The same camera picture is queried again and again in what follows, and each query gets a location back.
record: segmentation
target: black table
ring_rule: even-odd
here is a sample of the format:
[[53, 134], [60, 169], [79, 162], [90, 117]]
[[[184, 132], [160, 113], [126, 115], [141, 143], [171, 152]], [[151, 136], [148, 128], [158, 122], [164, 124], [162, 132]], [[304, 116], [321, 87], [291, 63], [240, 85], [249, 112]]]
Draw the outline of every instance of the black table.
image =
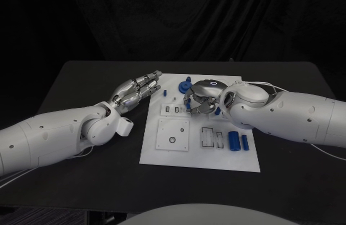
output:
[[[106, 101], [126, 80], [162, 73], [242, 76], [288, 91], [334, 98], [308, 62], [115, 62], [64, 64], [38, 114]], [[149, 100], [125, 114], [128, 137], [113, 136], [89, 156], [41, 167], [0, 189], [0, 206], [141, 213], [185, 203], [243, 207], [291, 220], [346, 223], [346, 162], [308, 144], [253, 130], [260, 173], [139, 164]], [[322, 146], [346, 157], [346, 149]]]

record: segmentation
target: metallic robot hand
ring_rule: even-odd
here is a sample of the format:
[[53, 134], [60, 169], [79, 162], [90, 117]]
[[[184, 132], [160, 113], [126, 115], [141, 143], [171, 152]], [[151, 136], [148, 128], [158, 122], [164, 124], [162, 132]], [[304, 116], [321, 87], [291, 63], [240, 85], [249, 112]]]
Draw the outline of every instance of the metallic robot hand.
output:
[[200, 103], [198, 107], [187, 109], [191, 114], [209, 114], [214, 111], [214, 104], [220, 102], [220, 94], [227, 85], [216, 80], [197, 81], [183, 96], [183, 104], [188, 102], [190, 96]]
[[157, 70], [134, 80], [126, 80], [116, 87], [108, 104], [113, 107], [119, 115], [131, 111], [136, 107], [139, 100], [161, 88], [161, 86], [157, 85], [161, 75], [162, 73]]

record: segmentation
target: blue plastic part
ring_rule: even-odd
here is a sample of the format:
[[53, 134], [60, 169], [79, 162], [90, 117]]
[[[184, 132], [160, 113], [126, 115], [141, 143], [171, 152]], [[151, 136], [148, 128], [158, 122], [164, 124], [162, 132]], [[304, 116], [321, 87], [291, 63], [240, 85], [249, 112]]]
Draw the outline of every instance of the blue plastic part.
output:
[[239, 133], [236, 131], [227, 133], [227, 140], [230, 151], [240, 151]]
[[188, 90], [188, 88], [190, 88], [191, 86], [193, 86], [193, 84], [191, 84], [191, 78], [187, 77], [187, 78], [185, 78], [185, 81], [181, 81], [181, 82], [178, 83], [178, 86], [177, 86], [178, 92], [180, 92], [181, 94], [185, 94], [185, 92], [187, 92], [187, 90]]
[[216, 111], [214, 111], [214, 115], [219, 115], [220, 112], [222, 112], [222, 109], [220, 109], [220, 107], [217, 106]]
[[246, 137], [246, 135], [242, 135], [240, 139], [242, 139], [242, 148], [243, 148], [245, 151], [247, 151], [249, 150], [249, 144], [247, 144], [247, 137]]

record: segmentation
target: white board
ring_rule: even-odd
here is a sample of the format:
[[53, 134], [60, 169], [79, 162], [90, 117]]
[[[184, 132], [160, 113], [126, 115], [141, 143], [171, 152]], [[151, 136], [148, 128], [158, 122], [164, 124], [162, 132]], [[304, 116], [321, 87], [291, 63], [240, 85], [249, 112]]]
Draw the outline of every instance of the white board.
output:
[[[185, 113], [183, 103], [184, 94], [178, 92], [178, 83], [184, 81], [187, 77], [191, 79], [191, 84], [200, 80], [213, 79], [223, 82], [227, 86], [235, 81], [242, 80], [240, 76], [170, 73], [161, 75], [158, 80], [161, 89], [149, 97], [138, 163], [259, 173], [260, 170], [252, 130], [245, 130], [233, 126], [227, 119], [223, 118], [222, 114], [216, 116], [214, 113], [193, 115]], [[194, 108], [198, 105], [200, 104], [191, 98], [190, 107]], [[184, 121], [187, 121], [184, 124], [187, 124], [188, 132], [185, 131], [185, 127], [180, 127]], [[217, 136], [220, 135], [219, 133], [222, 133], [223, 148], [217, 148], [217, 146], [201, 147], [201, 128], [211, 129], [214, 144], [220, 143], [220, 138], [216, 137], [216, 133]], [[227, 139], [227, 133], [230, 131], [237, 131], [239, 137], [246, 135], [247, 151], [243, 150], [242, 139], [239, 139], [240, 151], [230, 151]], [[171, 137], [180, 142], [168, 142], [168, 139], [173, 141]]]

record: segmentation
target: robotic hand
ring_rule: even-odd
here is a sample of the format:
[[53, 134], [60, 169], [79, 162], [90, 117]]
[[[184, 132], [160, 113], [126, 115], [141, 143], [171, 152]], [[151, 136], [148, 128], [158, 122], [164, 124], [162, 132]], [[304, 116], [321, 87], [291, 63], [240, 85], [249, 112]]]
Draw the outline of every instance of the robotic hand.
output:
[[286, 140], [346, 148], [346, 102], [325, 97], [282, 91], [268, 95], [250, 84], [272, 86], [266, 82], [236, 81], [226, 86], [220, 81], [197, 81], [187, 90], [200, 106], [191, 114], [209, 114], [216, 104], [232, 124], [242, 129], [256, 128]]
[[121, 117], [161, 86], [160, 71], [125, 81], [109, 101], [43, 113], [0, 130], [0, 176], [50, 165], [105, 144], [115, 133], [128, 136], [134, 123]]

